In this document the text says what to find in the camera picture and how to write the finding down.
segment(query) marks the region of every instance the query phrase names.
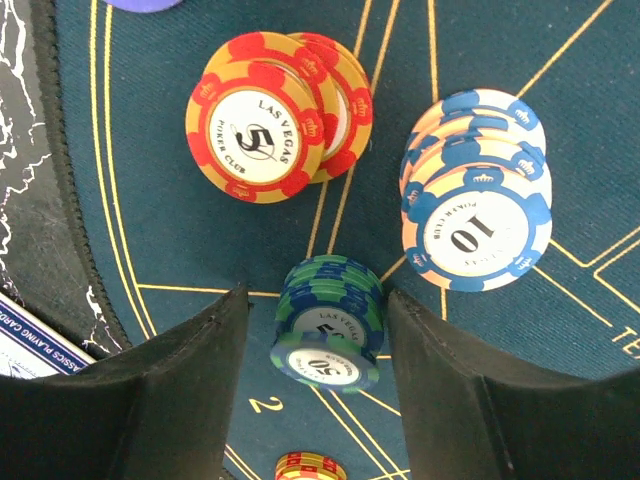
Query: red and yellow poker chip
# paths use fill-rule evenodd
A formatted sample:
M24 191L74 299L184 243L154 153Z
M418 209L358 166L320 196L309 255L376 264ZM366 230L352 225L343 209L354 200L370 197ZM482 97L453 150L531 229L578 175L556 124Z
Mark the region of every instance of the red and yellow poker chip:
M280 33L245 33L222 45L204 73L214 73L220 65L236 61L275 64L295 75L316 102L326 144L333 142L339 119L338 98L329 72L313 52Z
M318 467L289 467L276 472L275 480L346 480Z
M331 457L311 452L291 452L278 459L276 464L276 475L278 472L288 470L292 467L316 467L321 471L337 475L337 478L346 479L347 473L344 468Z
M335 42L329 46L324 40L317 41L321 35L295 33L291 37L322 60L335 83L340 103L336 135L325 146L324 158L311 180L320 183L342 175L362 156L373 127L373 100L366 77L354 66L355 57L352 60L345 57Z
M291 38L299 38L303 36L304 39L307 41L320 43L322 45L326 45L327 47L336 50L340 55L346 58L349 61L349 63L351 63L351 65L353 65L356 68L356 70L358 70L358 73L364 79L365 83L367 85L370 85L367 72L365 72L364 68L362 68L362 64L360 63L358 58L351 52L351 50L349 50L347 47L345 47L341 43L336 42L332 38L326 37L324 35L320 35L319 33L313 33L313 32L292 33L289 36Z
M322 160L323 122L296 78L257 61L207 69L185 119L191 153L206 177L252 203L286 200L306 187Z

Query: black and white marbled surface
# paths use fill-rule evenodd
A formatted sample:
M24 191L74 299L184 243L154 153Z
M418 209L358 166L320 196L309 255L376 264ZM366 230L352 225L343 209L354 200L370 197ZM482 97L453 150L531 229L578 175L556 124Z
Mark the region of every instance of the black and white marbled surface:
M96 358L130 346L93 268L59 103L53 1L0 0L2 291Z

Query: green felt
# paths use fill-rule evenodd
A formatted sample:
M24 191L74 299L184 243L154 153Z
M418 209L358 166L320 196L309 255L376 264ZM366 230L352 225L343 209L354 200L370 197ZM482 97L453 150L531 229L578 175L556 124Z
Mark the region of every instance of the green felt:
M637 3L612 2L539 78L599 1L438 2L435 58L428 3L185 0L135 15L97 0L58 2L78 193L96 264L133 343L190 318L216 289L244 281L277 294L310 242L314 254L333 247L383 275L403 255L403 146L434 91L517 94L527 86L554 179L553 244L538 268L496 291L447 293L443 303L405 262L385 289L402 287L451 323L545 367L602 377L638 364ZM253 30L317 31L358 47L373 80L370 148L341 216L346 176L329 184L314 238L320 185L284 203L245 204L213 187L187 147L184 111L204 65L226 40ZM269 361L277 298L252 301L225 466L239 478L266 479L282 454L303 449L334 456L354 479L408 469L391 361L379 362L375 401L314 392Z

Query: chip stack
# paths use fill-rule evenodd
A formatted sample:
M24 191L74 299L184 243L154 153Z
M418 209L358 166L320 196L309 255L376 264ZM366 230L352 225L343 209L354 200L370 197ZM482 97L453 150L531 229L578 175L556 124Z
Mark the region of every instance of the chip stack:
M347 473L335 460L311 452L291 452L278 460L275 480L347 480Z
M474 89L429 108L400 167L402 240L427 281L487 291L529 271L551 239L551 174L535 112Z
M349 170L371 136L367 75L317 33L252 32L211 57L186 112L191 153L219 189L275 203Z
M285 278L271 361L289 377L342 393L374 386L384 342L384 292L365 265L321 255Z

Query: number 2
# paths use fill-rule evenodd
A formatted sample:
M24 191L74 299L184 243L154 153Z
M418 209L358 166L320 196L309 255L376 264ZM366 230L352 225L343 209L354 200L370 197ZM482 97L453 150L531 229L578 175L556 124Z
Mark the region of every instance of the number 2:
M282 400L280 400L278 397L269 397L269 400L275 402L275 405L269 405L268 403L261 402L259 400L256 400L255 398L250 398L249 403L256 413L262 413L260 407L264 407L267 410L272 410L274 412L278 412L284 408Z

